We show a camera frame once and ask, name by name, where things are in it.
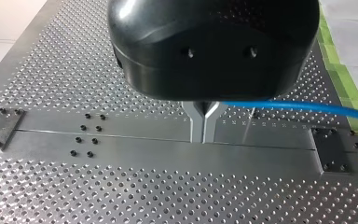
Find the perforated aluminum plate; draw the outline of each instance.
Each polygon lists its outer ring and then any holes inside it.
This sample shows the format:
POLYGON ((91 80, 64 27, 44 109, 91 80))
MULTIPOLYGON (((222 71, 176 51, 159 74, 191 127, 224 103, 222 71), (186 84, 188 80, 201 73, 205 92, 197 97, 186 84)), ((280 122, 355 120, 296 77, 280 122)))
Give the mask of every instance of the perforated aluminum plate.
POLYGON ((358 183, 0 158, 0 223, 358 223, 358 183))
POLYGON ((106 0, 64 1, 9 79, 0 105, 182 117, 178 102, 149 99, 125 82, 109 41, 106 9, 106 0))

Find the black screw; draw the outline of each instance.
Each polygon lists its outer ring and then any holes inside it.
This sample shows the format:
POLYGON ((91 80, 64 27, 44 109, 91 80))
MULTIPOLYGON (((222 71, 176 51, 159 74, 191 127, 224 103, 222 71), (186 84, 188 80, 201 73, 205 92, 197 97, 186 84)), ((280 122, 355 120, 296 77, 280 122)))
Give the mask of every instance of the black screw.
POLYGON ((354 147, 354 148, 358 148, 358 143, 354 143, 354 144, 353 144, 353 147, 354 147))
POLYGON ((328 169, 330 168, 330 164, 329 163, 326 163, 324 165, 324 171, 328 171, 328 169))
POLYGON ((347 166, 346 164, 343 164, 343 165, 341 165, 341 166, 339 167, 339 169, 340 169, 341 171, 347 171, 348 166, 347 166))
POLYGON ((318 129, 318 128, 315 128, 315 129, 313 129, 313 134, 316 134, 316 133, 318 133, 320 130, 318 129))
POLYGON ((336 133, 336 132, 337 132, 336 129, 330 129, 330 130, 328 131, 328 134, 334 134, 334 133, 336 133))

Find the metal plate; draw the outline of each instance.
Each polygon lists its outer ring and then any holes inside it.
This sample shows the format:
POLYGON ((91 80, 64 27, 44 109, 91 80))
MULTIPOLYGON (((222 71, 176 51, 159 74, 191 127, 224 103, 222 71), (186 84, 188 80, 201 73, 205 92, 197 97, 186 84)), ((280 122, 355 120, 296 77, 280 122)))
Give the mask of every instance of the metal plate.
POLYGON ((0 223, 358 223, 358 177, 321 176, 312 150, 99 140, 16 132, 0 223))
POLYGON ((5 149, 24 113, 19 109, 0 108, 0 151, 5 149))

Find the green tape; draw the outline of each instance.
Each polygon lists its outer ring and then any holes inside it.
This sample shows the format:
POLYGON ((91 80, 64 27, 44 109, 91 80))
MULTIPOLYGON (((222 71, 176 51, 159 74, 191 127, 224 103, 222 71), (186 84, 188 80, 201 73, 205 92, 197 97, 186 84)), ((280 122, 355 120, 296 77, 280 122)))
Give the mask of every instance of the green tape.
POLYGON ((350 72, 347 67, 343 64, 334 64, 336 71, 341 79, 342 85, 344 86, 347 95, 352 100, 358 100, 358 90, 356 84, 354 84, 353 79, 351 78, 350 72))
MULTIPOLYGON (((325 68, 337 91, 339 100, 343 106, 358 109, 358 90, 347 67, 339 61, 322 9, 317 38, 325 68)), ((358 119, 348 118, 348 123, 354 131, 358 132, 358 119)))

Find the black robot housing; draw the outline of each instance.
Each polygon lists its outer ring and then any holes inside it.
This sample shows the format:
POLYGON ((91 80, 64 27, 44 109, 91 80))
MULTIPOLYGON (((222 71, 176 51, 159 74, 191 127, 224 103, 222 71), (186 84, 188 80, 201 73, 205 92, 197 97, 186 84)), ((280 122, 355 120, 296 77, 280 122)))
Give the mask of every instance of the black robot housing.
POLYGON ((285 93, 310 53, 317 0, 111 0, 108 27, 127 81, 166 100, 285 93))

